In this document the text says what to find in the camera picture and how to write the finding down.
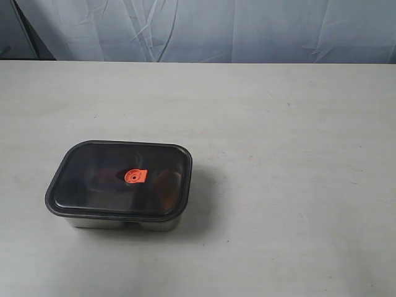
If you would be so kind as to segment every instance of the fabric backdrop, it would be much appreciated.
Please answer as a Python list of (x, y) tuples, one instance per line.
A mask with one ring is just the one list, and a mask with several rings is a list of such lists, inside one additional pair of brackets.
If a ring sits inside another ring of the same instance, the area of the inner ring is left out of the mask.
[(395, 0), (17, 0), (59, 60), (395, 61)]

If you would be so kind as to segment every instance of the lid rim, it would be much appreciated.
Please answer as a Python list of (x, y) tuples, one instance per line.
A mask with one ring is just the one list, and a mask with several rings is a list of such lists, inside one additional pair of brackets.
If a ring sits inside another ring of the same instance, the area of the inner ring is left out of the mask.
[[(133, 213), (114, 213), (114, 212), (96, 212), (96, 211), (83, 211), (77, 209), (65, 209), (56, 205), (55, 200), (53, 199), (52, 191), (54, 190), (54, 186), (56, 181), (58, 180), (62, 170), (64, 169), (70, 155), (79, 147), (87, 145), (87, 144), (124, 144), (124, 145), (139, 145), (139, 146), (155, 146), (155, 147), (173, 147), (180, 150), (185, 156), (187, 160), (186, 171), (184, 175), (184, 187), (181, 189), (182, 196), (180, 203), (175, 206), (171, 212), (165, 215), (139, 215)], [(178, 216), (180, 216), (184, 209), (187, 206), (190, 182), (191, 182), (191, 173), (192, 173), (192, 157), (187, 149), (180, 145), (176, 144), (157, 144), (150, 142), (126, 142), (126, 141), (114, 141), (114, 140), (87, 140), (81, 142), (72, 148), (70, 148), (62, 159), (61, 164), (55, 172), (54, 177), (51, 180), (51, 183), (48, 186), (48, 189), (45, 194), (45, 205), (47, 209), (59, 216), (66, 218), (89, 218), (89, 219), (100, 219), (100, 220), (120, 220), (124, 222), (167, 222)]]

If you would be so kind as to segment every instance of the container lid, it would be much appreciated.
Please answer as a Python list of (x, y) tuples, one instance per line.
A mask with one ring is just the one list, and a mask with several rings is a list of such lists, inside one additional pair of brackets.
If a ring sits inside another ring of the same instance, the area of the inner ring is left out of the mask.
[(64, 157), (46, 205), (68, 217), (170, 220), (187, 204), (191, 166), (178, 145), (83, 142)]

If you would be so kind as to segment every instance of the dark lid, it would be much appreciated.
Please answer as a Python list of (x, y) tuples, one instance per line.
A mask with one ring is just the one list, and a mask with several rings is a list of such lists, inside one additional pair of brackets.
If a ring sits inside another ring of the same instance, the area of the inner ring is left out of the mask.
[(170, 220), (186, 207), (191, 166), (178, 145), (82, 142), (64, 157), (46, 205), (67, 217)]

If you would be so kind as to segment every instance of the orange tab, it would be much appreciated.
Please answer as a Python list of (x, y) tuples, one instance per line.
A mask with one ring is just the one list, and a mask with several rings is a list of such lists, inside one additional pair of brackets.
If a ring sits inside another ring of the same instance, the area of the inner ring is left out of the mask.
[(128, 184), (144, 183), (147, 178), (147, 170), (142, 169), (132, 169), (129, 170), (125, 176), (124, 180)]

